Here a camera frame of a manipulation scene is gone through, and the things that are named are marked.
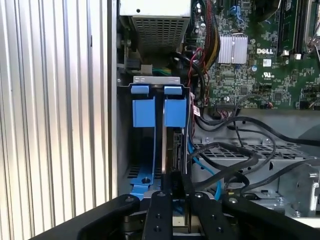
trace blue plastic bracket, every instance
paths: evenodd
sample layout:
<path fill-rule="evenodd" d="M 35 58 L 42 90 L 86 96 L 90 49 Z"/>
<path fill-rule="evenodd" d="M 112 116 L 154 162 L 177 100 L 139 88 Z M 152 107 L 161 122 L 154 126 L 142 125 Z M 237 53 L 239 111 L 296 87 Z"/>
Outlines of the blue plastic bracket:
<path fill-rule="evenodd" d="M 164 86 L 165 95 L 182 95 L 181 86 Z"/>
<path fill-rule="evenodd" d="M 133 127 L 156 127 L 156 99 L 143 99 L 132 101 Z"/>
<path fill-rule="evenodd" d="M 156 128 L 153 131 L 153 159 L 152 165 L 148 164 L 151 161 L 143 159 L 137 178 L 131 180 L 133 185 L 131 194 L 138 197 L 140 200 L 144 198 L 144 193 L 148 191 L 149 186 L 154 184 L 155 179 L 155 164 L 156 164 Z"/>
<path fill-rule="evenodd" d="M 164 100 L 164 125 L 185 128 L 187 119 L 187 99 Z"/>
<path fill-rule="evenodd" d="M 131 87 L 131 94 L 149 94 L 148 85 L 133 85 Z"/>

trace silver heatsink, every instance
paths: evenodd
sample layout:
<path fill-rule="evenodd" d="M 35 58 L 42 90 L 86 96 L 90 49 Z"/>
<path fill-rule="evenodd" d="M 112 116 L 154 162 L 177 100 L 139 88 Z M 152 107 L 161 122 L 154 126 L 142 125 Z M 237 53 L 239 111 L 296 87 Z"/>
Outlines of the silver heatsink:
<path fill-rule="evenodd" d="M 175 52 L 189 24 L 191 0 L 120 0 L 120 15 L 131 17 L 140 52 Z"/>
<path fill-rule="evenodd" d="M 220 36 L 219 64 L 245 64 L 247 62 L 248 36 L 243 34 Z"/>

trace side panel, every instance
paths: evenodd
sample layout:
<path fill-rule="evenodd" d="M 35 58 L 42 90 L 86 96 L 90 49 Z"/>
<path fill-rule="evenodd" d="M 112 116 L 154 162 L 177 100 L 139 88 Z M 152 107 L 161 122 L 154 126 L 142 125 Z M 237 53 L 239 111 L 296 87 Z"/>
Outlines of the side panel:
<path fill-rule="evenodd" d="M 117 195 L 116 9 L 0 0 L 0 240 Z"/>

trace capacitor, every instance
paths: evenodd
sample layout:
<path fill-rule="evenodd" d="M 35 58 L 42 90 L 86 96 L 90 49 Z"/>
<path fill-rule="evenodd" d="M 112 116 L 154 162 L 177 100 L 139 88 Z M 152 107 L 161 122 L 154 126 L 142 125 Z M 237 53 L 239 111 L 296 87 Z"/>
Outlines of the capacitor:
<path fill-rule="evenodd" d="M 258 71 L 258 67 L 256 65 L 253 65 L 251 68 L 250 68 L 250 72 L 252 73 L 256 73 Z"/>

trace yellow wire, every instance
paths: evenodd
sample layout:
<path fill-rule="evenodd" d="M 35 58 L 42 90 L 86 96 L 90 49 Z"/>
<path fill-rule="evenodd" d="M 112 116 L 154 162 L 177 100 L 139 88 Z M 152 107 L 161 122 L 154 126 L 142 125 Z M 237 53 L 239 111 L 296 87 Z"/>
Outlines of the yellow wire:
<path fill-rule="evenodd" d="M 215 36 L 219 36 L 219 35 L 218 35 L 219 33 L 218 33 L 218 30 L 217 30 L 217 29 L 215 29 L 214 32 L 215 32 Z M 214 47 L 213 47 L 212 55 L 211 55 L 211 57 L 209 58 L 209 61 L 206 62 L 206 65 L 205 65 L 205 69 L 206 69 L 207 71 L 209 70 L 209 67 L 210 67 L 212 61 L 214 60 L 215 56 L 217 55 L 217 50 L 218 50 L 218 40 L 215 39 L 215 40 L 214 40 Z"/>

